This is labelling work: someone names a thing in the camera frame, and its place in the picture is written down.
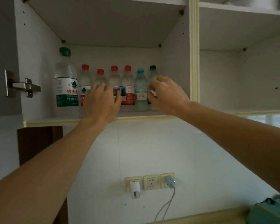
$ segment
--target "metal hinge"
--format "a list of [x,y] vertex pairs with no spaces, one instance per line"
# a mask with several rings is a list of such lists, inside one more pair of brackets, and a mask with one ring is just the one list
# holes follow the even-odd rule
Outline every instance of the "metal hinge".
[[15,74],[12,71],[4,71],[5,75],[5,95],[7,97],[16,97],[17,90],[25,90],[26,97],[33,97],[33,92],[40,92],[41,87],[32,84],[32,80],[26,78],[25,82],[15,82]]

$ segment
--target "charging cable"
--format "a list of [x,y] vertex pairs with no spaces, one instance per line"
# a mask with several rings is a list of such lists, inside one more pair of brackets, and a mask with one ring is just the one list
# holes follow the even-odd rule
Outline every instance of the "charging cable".
[[164,214],[164,216],[163,216],[163,219],[162,219],[161,224],[163,223],[164,218],[165,218],[165,215],[166,215],[166,213],[167,213],[167,211],[168,211],[168,208],[169,208],[169,206],[170,206],[170,204],[171,204],[171,202],[172,202],[173,197],[175,196],[175,181],[174,181],[174,179],[173,179],[170,175],[169,175],[169,176],[165,176],[165,178],[166,178],[166,183],[167,183],[167,185],[169,186],[169,188],[170,188],[170,189],[173,188],[174,191],[173,191],[173,194],[172,194],[171,199],[170,199],[167,203],[165,203],[165,204],[163,205],[163,207],[159,210],[159,212],[157,213],[157,215],[156,215],[156,217],[155,217],[155,222],[156,222],[156,219],[157,219],[159,213],[161,212],[161,210],[162,210],[167,204],[169,204],[168,207],[167,207],[167,209],[166,209],[166,211],[165,211],[165,214]]

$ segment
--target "blue bottle cap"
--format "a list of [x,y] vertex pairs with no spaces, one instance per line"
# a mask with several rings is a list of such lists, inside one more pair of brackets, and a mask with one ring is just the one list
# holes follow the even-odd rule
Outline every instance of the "blue bottle cap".
[[138,69],[137,69],[137,73],[144,73],[143,68],[138,68]]

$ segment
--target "red bottle cap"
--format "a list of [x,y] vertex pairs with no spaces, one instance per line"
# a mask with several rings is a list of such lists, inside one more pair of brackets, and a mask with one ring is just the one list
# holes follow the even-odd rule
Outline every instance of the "red bottle cap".
[[97,72],[98,75],[103,75],[104,74],[103,69],[97,69],[96,72]]
[[89,70],[89,66],[87,64],[82,64],[82,70]]
[[118,67],[117,66],[111,66],[111,71],[118,71]]
[[126,65],[126,66],[124,67],[124,70],[125,70],[125,71],[130,71],[130,70],[131,70],[131,66],[130,66],[130,65]]

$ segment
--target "plug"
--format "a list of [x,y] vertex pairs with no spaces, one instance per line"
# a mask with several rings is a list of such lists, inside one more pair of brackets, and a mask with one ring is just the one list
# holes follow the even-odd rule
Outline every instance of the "plug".
[[170,189],[175,188],[175,180],[170,175],[165,176],[165,179]]

